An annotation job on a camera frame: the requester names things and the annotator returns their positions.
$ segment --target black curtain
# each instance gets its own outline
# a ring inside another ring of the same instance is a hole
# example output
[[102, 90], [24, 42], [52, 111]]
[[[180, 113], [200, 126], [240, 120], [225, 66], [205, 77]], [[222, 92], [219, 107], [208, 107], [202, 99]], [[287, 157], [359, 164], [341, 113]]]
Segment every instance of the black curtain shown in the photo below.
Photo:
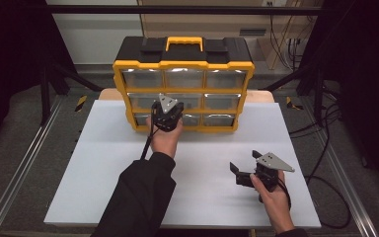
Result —
[[45, 0], [0, 1], [0, 125], [8, 114], [9, 100], [18, 92], [39, 85], [46, 66], [51, 84], [67, 87], [63, 76], [51, 70], [57, 63], [75, 72], [68, 50], [50, 13], [28, 12], [29, 4]]
[[[305, 62], [334, 25], [333, 18], [321, 20], [311, 35]], [[332, 50], [319, 58], [320, 69], [325, 80], [341, 84], [345, 121], [368, 165], [379, 171], [379, 4], [355, 1], [329, 44]]]

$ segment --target wire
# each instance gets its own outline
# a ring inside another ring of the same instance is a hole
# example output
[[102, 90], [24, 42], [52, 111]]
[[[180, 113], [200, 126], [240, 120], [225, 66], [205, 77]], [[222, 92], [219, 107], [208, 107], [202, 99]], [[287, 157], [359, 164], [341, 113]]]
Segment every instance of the wire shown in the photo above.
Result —
[[298, 40], [294, 40], [294, 47], [293, 47], [293, 69], [295, 69], [295, 57], [297, 55], [297, 45], [298, 45]]
[[289, 65], [287, 65], [287, 63], [282, 58], [281, 48], [278, 45], [278, 41], [276, 40], [276, 36], [275, 36], [274, 31], [273, 31], [273, 15], [269, 15], [269, 22], [270, 22], [270, 34], [269, 34], [270, 45], [272, 46], [273, 50], [275, 51], [275, 53], [278, 56], [279, 61], [282, 63], [282, 65], [284, 65], [286, 68], [291, 69], [291, 67]]
[[[296, 0], [296, 2], [294, 4], [291, 4], [291, 6], [294, 6], [294, 7], [301, 7], [303, 5], [303, 3], [300, 3], [300, 0]], [[285, 38], [285, 35], [287, 34], [288, 32], [288, 27], [290, 26], [290, 23], [291, 23], [291, 20], [293, 19], [294, 16], [290, 16], [290, 18], [288, 19], [287, 23], [285, 24], [284, 28], [281, 30], [281, 36], [282, 38], [284, 39]]]
[[310, 175], [308, 175], [308, 176], [304, 176], [304, 178], [306, 179], [306, 184], [307, 184], [307, 186], [309, 186], [310, 181], [311, 181], [312, 179], [317, 179], [317, 180], [319, 180], [319, 181], [325, 183], [326, 185], [328, 185], [332, 190], [334, 190], [334, 191], [338, 194], [338, 196], [341, 197], [341, 199], [342, 199], [342, 201], [343, 201], [343, 203], [344, 203], [344, 205], [345, 205], [345, 207], [346, 207], [346, 209], [347, 209], [347, 218], [346, 218], [346, 222], [345, 222], [343, 225], [331, 225], [331, 224], [328, 224], [328, 223], [323, 222], [322, 220], [320, 220], [320, 222], [321, 222], [322, 225], [325, 225], [325, 226], [330, 227], [330, 228], [334, 228], [334, 229], [343, 229], [343, 228], [347, 227], [347, 226], [349, 225], [350, 221], [351, 221], [351, 213], [350, 213], [350, 209], [349, 209], [349, 205], [348, 205], [348, 203], [347, 203], [346, 200], [344, 199], [343, 195], [342, 195], [342, 194], [341, 194], [341, 193], [340, 193], [340, 192], [339, 192], [339, 191], [338, 191], [338, 190], [337, 190], [337, 189], [336, 189], [331, 183], [329, 183], [328, 181], [324, 180], [323, 178], [320, 178], [320, 177], [318, 177], [318, 176], [315, 176], [315, 173], [316, 173], [317, 169], [319, 168], [319, 166], [320, 166], [320, 164], [321, 164], [321, 162], [322, 162], [322, 160], [323, 160], [323, 157], [325, 156], [326, 150], [328, 149], [329, 140], [330, 140], [330, 138], [331, 138], [331, 137], [330, 137], [330, 131], [329, 131], [329, 124], [330, 124], [330, 123], [329, 123], [329, 117], [330, 117], [330, 115], [334, 114], [335, 112], [338, 112], [339, 109], [336, 109], [335, 111], [330, 112], [330, 113], [329, 113], [329, 111], [330, 111], [331, 108], [333, 108], [333, 107], [335, 107], [335, 106], [337, 106], [337, 105], [338, 105], [337, 103], [334, 103], [334, 104], [330, 105], [330, 106], [327, 108], [326, 112], [325, 112], [325, 116], [324, 116], [324, 122], [325, 122], [324, 129], [325, 129], [326, 134], [327, 134], [327, 139], [326, 139], [326, 142], [325, 142], [324, 148], [323, 148], [323, 150], [322, 150], [322, 153], [321, 153], [321, 155], [320, 155], [320, 157], [319, 157], [319, 159], [318, 159], [318, 162], [316, 163], [315, 167], [313, 168], [313, 171], [311, 172]]
[[290, 60], [293, 60], [292, 58], [292, 53], [291, 53], [291, 39], [288, 39], [288, 56], [290, 58]]
[[[322, 119], [327, 119], [327, 120], [330, 120], [330, 122], [328, 124], [331, 124], [332, 122], [334, 122], [336, 119], [338, 119], [340, 117], [340, 115], [337, 115], [336, 117], [334, 118], [330, 118], [330, 116], [332, 114], [335, 114], [335, 113], [338, 113], [340, 112], [341, 110], [337, 109], [335, 111], [332, 111], [330, 113], [328, 113], [326, 116], [324, 116]], [[288, 134], [292, 135], [292, 134], [295, 134], [295, 133], [298, 133], [298, 132], [301, 132], [301, 131], [305, 131], [309, 128], [312, 128], [313, 126], [317, 125], [318, 123], [316, 121], [310, 123], [309, 125], [306, 125], [305, 127], [302, 127], [302, 128], [299, 128], [297, 130], [293, 130], [293, 131], [290, 131], [288, 132]]]
[[321, 178], [319, 176], [304, 176], [304, 178], [308, 178], [309, 180], [310, 179], [316, 179], [316, 180], [319, 180], [319, 181], [325, 183], [333, 191], [335, 191], [335, 193], [337, 193], [337, 195], [342, 199], [342, 201], [343, 201], [343, 203], [344, 203], [344, 205], [345, 205], [345, 207], [347, 209], [347, 218], [346, 218], [346, 222], [343, 225], [331, 225], [331, 224], [323, 222], [322, 220], [319, 220], [321, 222], [321, 224], [325, 225], [327, 227], [333, 228], [333, 229], [343, 229], [343, 228], [347, 227], [349, 225], [350, 221], [351, 221], [352, 214], [350, 213], [349, 204], [346, 202], [346, 200], [343, 197], [343, 195], [341, 194], [341, 192], [339, 192], [337, 190], [337, 188], [335, 186], [333, 186], [331, 183], [329, 183], [328, 181], [326, 181], [325, 179], [323, 179], [323, 178]]
[[291, 209], [291, 197], [290, 197], [290, 194], [288, 193], [288, 188], [287, 186], [284, 184], [284, 182], [278, 178], [278, 185], [279, 187], [285, 192], [285, 194], [287, 195], [287, 201], [288, 201], [288, 209]]
[[[337, 119], [339, 119], [339, 118], [341, 117], [341, 115], [340, 115], [340, 113], [339, 113], [340, 111], [341, 111], [341, 110], [337, 109], [337, 110], [335, 110], [335, 111], [333, 111], [333, 112], [330, 112], [330, 113], [328, 114], [328, 116], [327, 116], [327, 117], [323, 117], [323, 119], [327, 119], [327, 120], [329, 120], [328, 125], [329, 125], [329, 124], [332, 124], [334, 121], [336, 121]], [[329, 116], [331, 116], [332, 114], [335, 114], [335, 113], [338, 113], [338, 114], [337, 114], [334, 118], [329, 118]], [[309, 129], [309, 128], [314, 127], [314, 126], [317, 125], [317, 124], [318, 124], [318, 123], [315, 121], [315, 122], [313, 122], [313, 123], [311, 123], [311, 124], [309, 124], [309, 125], [307, 125], [307, 126], [305, 126], [305, 127], [299, 128], [299, 129], [294, 130], [294, 131], [290, 131], [290, 132], [288, 132], [288, 133], [289, 133], [290, 135], [292, 135], [292, 134], [295, 134], [295, 133], [298, 133], [298, 132], [301, 132], [301, 131], [305, 131], [305, 130], [307, 130], [307, 129]], [[322, 130], [321, 127], [318, 128], [318, 129], [316, 129], [316, 130], [314, 130], [314, 131], [312, 131], [312, 132], [306, 133], [306, 134], [302, 134], [302, 135], [298, 135], [298, 136], [290, 136], [290, 138], [293, 139], [293, 138], [303, 137], [303, 136], [306, 136], [306, 135], [311, 135], [311, 134], [316, 133], [316, 132], [318, 132], [318, 131], [320, 131], [320, 130]]]
[[293, 64], [293, 67], [291, 67], [290, 66], [290, 63], [288, 62], [288, 60], [287, 60], [287, 56], [286, 56], [286, 52], [284, 52], [283, 54], [282, 54], [282, 57], [283, 57], [283, 59], [284, 59], [284, 62], [285, 62], [285, 64], [289, 67], [289, 69], [291, 70], [291, 71], [294, 71], [295, 70], [295, 65]]
[[155, 131], [153, 131], [153, 127], [154, 127], [154, 123], [155, 123], [155, 110], [156, 110], [156, 103], [153, 103], [152, 109], [150, 112], [151, 119], [150, 119], [149, 135], [147, 136], [146, 144], [144, 145], [143, 152], [141, 153], [140, 160], [144, 160], [146, 158], [147, 150], [149, 149], [150, 143], [152, 142], [153, 135], [155, 135], [155, 133], [159, 130], [159, 128], [158, 128]]
[[324, 148], [323, 148], [323, 151], [322, 151], [322, 153], [321, 153], [321, 155], [320, 155], [320, 157], [319, 157], [319, 159], [318, 159], [318, 162], [316, 163], [315, 167], [313, 168], [312, 173], [309, 175], [310, 177], [314, 176], [314, 174], [316, 173], [316, 170], [319, 168], [319, 166], [320, 166], [320, 164], [321, 164], [321, 162], [322, 162], [322, 160], [323, 160], [323, 157], [325, 156], [326, 150], [328, 149], [329, 140], [330, 140], [331, 136], [330, 136], [330, 133], [329, 133], [328, 120], [327, 120], [326, 118], [328, 117], [328, 111], [329, 111], [332, 107], [337, 106], [337, 105], [338, 105], [338, 104], [332, 104], [331, 106], [329, 106], [329, 107], [327, 108], [327, 110], [326, 110], [326, 112], [325, 112], [325, 119], [324, 119], [324, 121], [325, 121], [325, 124], [326, 124], [326, 125], [325, 125], [325, 129], [326, 129], [326, 133], [327, 133], [327, 139], [326, 139], [326, 142], [325, 142], [325, 146], [324, 146]]

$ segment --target white table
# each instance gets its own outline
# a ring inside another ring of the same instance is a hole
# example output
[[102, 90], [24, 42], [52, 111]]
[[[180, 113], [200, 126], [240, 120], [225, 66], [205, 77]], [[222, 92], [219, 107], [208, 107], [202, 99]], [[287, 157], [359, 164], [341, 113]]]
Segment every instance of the white table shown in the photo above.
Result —
[[[139, 159], [146, 136], [126, 121], [123, 101], [95, 101], [44, 222], [96, 226], [119, 174]], [[272, 152], [295, 169], [285, 172], [294, 224], [321, 227], [277, 103], [246, 103], [233, 133], [182, 134], [172, 173], [177, 186], [162, 227], [270, 226], [257, 192], [236, 185], [229, 170], [232, 162], [254, 172], [253, 149]]]

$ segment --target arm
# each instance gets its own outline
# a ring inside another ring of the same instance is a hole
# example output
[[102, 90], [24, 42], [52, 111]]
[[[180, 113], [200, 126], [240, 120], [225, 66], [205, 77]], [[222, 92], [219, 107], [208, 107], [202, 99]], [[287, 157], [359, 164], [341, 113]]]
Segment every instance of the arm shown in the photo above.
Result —
[[176, 185], [171, 173], [182, 130], [180, 120], [171, 132], [157, 131], [150, 159], [135, 160], [121, 173], [93, 237], [155, 235]]
[[[278, 171], [278, 177], [284, 182], [284, 173], [282, 171]], [[275, 230], [276, 237], [308, 236], [304, 229], [294, 227], [288, 207], [287, 196], [281, 187], [276, 187], [275, 190], [270, 193], [258, 177], [251, 174], [251, 180], [255, 189], [260, 193], [263, 199], [266, 213], [269, 216], [270, 224]]]

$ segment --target gray floor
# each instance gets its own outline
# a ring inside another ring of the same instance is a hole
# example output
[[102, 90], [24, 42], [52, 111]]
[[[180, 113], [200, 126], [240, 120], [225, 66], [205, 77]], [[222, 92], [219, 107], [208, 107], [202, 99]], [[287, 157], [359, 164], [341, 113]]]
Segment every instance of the gray floor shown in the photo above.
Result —
[[[279, 76], [277, 74], [264, 75], [261, 80], [253, 80], [250, 88], [260, 88]], [[101, 86], [114, 87], [112, 79], [100, 78], [96, 79], [96, 81]], [[12, 232], [13, 234], [15, 233], [12, 236], [38, 236], [37, 232], [41, 234], [52, 233], [48, 236], [81, 236], [81, 234], [87, 236], [92, 232], [92, 228], [56, 228], [45, 225], [42, 222], [48, 204], [54, 196], [69, 162], [71, 152], [75, 148], [75, 140], [80, 136], [80, 131], [92, 108], [93, 101], [99, 96], [98, 93], [82, 88], [78, 84], [69, 83], [72, 89], [68, 96], [55, 96], [53, 94], [51, 96], [53, 101], [61, 99], [60, 111], [51, 130], [45, 137], [34, 163], [28, 170], [28, 175], [22, 180], [23, 182], [17, 195], [13, 202], [10, 203], [11, 207], [7, 213], [3, 213], [5, 218], [0, 223], [0, 236], [5, 236], [5, 233], [7, 236], [11, 236], [9, 232], [12, 231], [16, 231]], [[296, 106], [307, 106], [304, 104], [312, 102], [312, 97], [299, 98], [295, 95], [292, 90], [295, 87], [295, 83], [292, 82], [273, 92], [275, 100], [280, 104], [289, 131], [304, 127], [312, 122], [307, 110], [296, 110], [286, 106], [287, 96], [291, 98]], [[74, 112], [79, 98], [83, 95], [88, 96], [83, 109], [80, 112]], [[331, 98], [327, 97], [324, 101], [326, 107], [333, 102]], [[38, 132], [39, 121], [39, 87], [33, 87], [12, 98], [10, 113], [5, 118], [0, 129], [0, 197], [4, 194], [13, 175], [17, 172], [18, 166], [23, 162], [23, 157]], [[376, 170], [362, 167], [361, 153], [356, 148], [348, 128], [345, 127], [342, 121], [336, 120], [332, 123], [330, 133], [331, 147], [333, 147], [341, 161], [379, 236], [379, 173]], [[303, 174], [310, 174], [323, 149], [318, 133], [293, 138], [292, 142]], [[316, 175], [338, 187], [336, 176], [332, 171], [327, 156], [324, 157]], [[341, 198], [327, 185], [318, 180], [312, 180], [309, 189], [321, 221], [332, 225], [342, 225], [346, 220], [347, 210]], [[343, 229], [324, 226], [321, 229], [308, 231], [311, 236], [362, 236], [357, 227], [359, 224], [356, 224], [354, 219], [357, 219], [356, 216]], [[272, 235], [268, 228], [257, 230], [257, 236]]]

